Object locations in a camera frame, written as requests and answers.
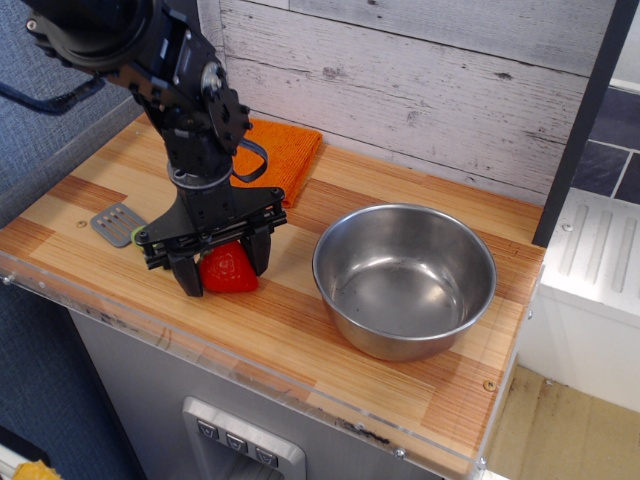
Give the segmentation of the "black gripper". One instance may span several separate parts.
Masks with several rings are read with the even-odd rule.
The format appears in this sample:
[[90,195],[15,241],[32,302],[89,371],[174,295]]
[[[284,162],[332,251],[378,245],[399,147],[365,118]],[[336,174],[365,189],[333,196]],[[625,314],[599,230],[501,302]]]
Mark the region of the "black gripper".
[[185,294],[200,298],[204,289],[193,256],[238,240],[261,276],[269,266],[271,234],[286,223],[284,190],[234,187],[229,177],[214,182],[184,172],[171,172],[169,178],[175,202],[134,236],[148,267],[169,265]]

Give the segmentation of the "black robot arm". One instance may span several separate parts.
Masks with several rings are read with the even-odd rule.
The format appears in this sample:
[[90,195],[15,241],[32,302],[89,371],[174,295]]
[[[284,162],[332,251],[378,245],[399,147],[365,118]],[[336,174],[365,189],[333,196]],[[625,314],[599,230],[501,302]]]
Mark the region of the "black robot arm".
[[203,36],[193,1],[33,1],[27,22],[37,45],[63,65],[127,89],[161,136],[177,197],[136,234],[149,268],[173,272],[184,292],[203,293],[195,259],[239,242],[256,274],[286,215],[284,191],[259,187],[264,173],[235,171],[247,140],[248,108]]

